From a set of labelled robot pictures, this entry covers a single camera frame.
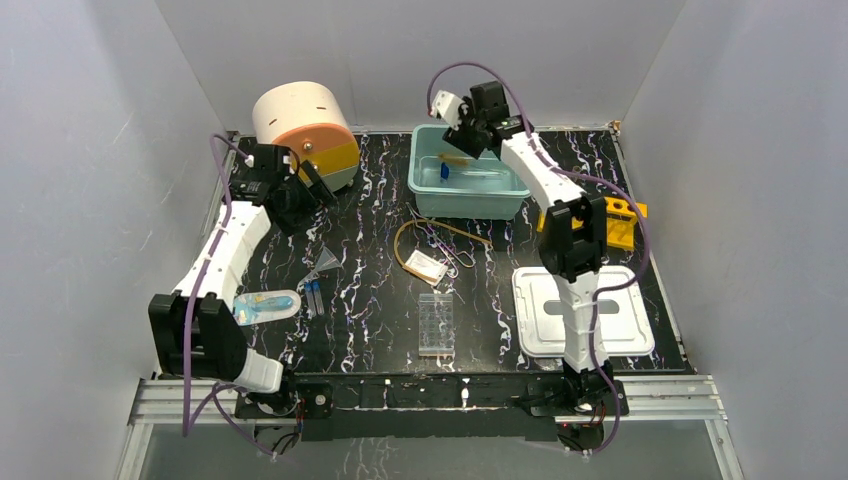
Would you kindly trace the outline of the wooden test tube clamp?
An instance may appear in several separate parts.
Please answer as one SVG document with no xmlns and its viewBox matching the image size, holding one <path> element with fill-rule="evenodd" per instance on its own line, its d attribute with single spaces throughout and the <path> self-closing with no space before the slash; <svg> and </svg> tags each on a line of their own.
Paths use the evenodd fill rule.
<svg viewBox="0 0 848 480">
<path fill-rule="evenodd" d="M 444 162 L 444 163 L 447 163 L 447 164 L 450 164 L 450 165 L 460 165 L 460 166 L 467 166 L 473 161 L 473 158 L 457 156 L 457 155 L 450 155 L 450 154 L 446 154 L 446 153 L 440 153 L 438 155 L 438 159 L 441 162 Z"/>
</svg>

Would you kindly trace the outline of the small clear plastic bag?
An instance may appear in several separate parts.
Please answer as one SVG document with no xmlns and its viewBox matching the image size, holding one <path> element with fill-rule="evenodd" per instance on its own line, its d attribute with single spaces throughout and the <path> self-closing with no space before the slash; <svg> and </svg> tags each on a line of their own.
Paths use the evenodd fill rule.
<svg viewBox="0 0 848 480">
<path fill-rule="evenodd" d="M 403 268 L 431 286 L 437 286 L 448 271 L 448 267 L 444 263 L 420 250 L 414 250 L 411 253 L 408 259 L 403 262 Z"/>
</svg>

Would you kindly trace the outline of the yellow test tube rack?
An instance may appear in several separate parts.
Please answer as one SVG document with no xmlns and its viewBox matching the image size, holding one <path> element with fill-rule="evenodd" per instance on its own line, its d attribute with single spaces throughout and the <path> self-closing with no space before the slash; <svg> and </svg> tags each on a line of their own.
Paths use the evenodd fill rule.
<svg viewBox="0 0 848 480">
<path fill-rule="evenodd" d="M 610 196 L 582 194 L 567 201 L 537 199 L 536 203 L 540 249 L 567 253 L 597 248 L 606 255 L 610 247 L 633 251 L 639 216 L 648 214 L 645 204 L 633 207 L 623 198 Z"/>
</svg>

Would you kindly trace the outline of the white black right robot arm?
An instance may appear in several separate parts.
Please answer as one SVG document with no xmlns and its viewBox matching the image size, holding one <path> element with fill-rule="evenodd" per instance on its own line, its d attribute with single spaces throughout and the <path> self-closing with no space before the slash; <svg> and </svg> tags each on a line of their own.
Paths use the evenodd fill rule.
<svg viewBox="0 0 848 480">
<path fill-rule="evenodd" d="M 539 257 L 564 305 L 561 356 L 576 373 L 600 369 L 594 294 L 607 250 L 604 201 L 568 179 L 526 119 L 511 115 L 502 84 L 478 84 L 465 97 L 440 90 L 430 114 L 447 124 L 447 143 L 472 158 L 491 151 L 524 183 L 543 220 Z"/>
</svg>

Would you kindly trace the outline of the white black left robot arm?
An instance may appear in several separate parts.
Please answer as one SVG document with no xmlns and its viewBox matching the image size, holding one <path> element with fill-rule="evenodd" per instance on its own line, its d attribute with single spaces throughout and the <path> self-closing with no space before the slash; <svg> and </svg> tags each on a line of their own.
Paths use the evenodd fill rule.
<svg viewBox="0 0 848 480">
<path fill-rule="evenodd" d="M 224 177 L 221 208 L 201 254 L 171 292 L 153 296 L 148 315 L 164 373 L 260 393 L 263 407 L 286 416 L 297 407 L 299 391 L 283 379 L 280 361 L 247 346 L 235 299 L 271 228 L 291 233 L 334 195 L 317 164 L 288 147 L 258 144 L 243 159 L 244 169 Z"/>
</svg>

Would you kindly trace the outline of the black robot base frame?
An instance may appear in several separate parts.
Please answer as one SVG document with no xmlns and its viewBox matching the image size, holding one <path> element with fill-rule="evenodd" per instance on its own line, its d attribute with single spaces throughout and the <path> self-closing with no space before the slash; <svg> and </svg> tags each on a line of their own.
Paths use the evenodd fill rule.
<svg viewBox="0 0 848 480">
<path fill-rule="evenodd" d="M 240 420 L 302 421 L 307 441 L 347 438 L 523 437 L 554 441 L 589 427 L 593 446 L 607 423 L 630 412 L 621 382 L 583 388 L 558 371 L 512 373 L 296 373 L 279 392 L 236 402 Z"/>
</svg>

